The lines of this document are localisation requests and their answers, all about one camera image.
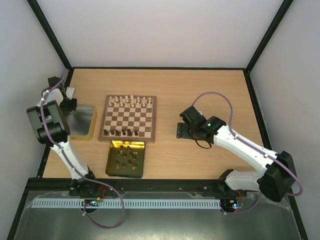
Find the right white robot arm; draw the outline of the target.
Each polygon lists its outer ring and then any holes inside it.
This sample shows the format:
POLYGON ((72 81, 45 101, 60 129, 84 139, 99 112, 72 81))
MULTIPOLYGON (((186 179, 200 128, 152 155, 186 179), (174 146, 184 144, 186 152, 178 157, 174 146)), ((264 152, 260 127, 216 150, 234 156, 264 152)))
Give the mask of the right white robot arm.
POLYGON ((288 152, 264 148, 238 134, 220 118, 206 119, 194 106, 179 116, 192 140, 222 147, 255 169, 254 172, 225 171, 218 183, 222 195, 229 196, 236 190, 259 191, 269 200, 280 202, 295 183, 293 158, 288 152))

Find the gold tin lid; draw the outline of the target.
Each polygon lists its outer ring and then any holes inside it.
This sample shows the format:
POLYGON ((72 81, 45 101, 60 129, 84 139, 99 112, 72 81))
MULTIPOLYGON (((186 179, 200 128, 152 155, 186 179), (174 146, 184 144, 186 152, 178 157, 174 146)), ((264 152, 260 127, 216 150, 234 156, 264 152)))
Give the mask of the gold tin lid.
POLYGON ((98 113, 94 106, 78 105, 76 110, 66 114, 70 128, 70 139, 89 141, 93 138, 98 113))

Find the gold tin with pieces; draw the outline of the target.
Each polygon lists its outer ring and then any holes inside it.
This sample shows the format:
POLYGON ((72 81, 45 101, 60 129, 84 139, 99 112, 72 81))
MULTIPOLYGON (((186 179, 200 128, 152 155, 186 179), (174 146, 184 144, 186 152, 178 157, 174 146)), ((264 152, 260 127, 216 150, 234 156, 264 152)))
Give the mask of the gold tin with pieces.
POLYGON ((105 173, 109 177, 141 179, 144 173, 146 144, 143 141, 112 140, 105 173))

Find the wooden chess board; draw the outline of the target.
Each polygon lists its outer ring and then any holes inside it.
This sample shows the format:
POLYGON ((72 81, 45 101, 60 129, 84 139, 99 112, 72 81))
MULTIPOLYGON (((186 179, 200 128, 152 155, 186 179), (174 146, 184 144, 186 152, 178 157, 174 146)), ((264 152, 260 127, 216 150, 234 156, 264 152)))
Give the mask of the wooden chess board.
POLYGON ((105 99, 98 140, 153 143, 156 115, 156 96, 109 94, 105 99))

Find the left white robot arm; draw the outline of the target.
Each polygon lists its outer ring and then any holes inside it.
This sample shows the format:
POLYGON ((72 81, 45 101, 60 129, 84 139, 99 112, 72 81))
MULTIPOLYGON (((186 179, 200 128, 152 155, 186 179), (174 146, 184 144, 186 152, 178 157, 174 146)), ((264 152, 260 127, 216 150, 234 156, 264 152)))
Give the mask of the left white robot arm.
POLYGON ((41 93, 35 106, 26 110, 29 122, 37 140, 57 153, 70 172, 71 179, 92 179, 92 171, 73 149, 71 130, 65 113, 77 108, 77 100, 67 95, 65 78, 50 77, 49 87, 41 93))

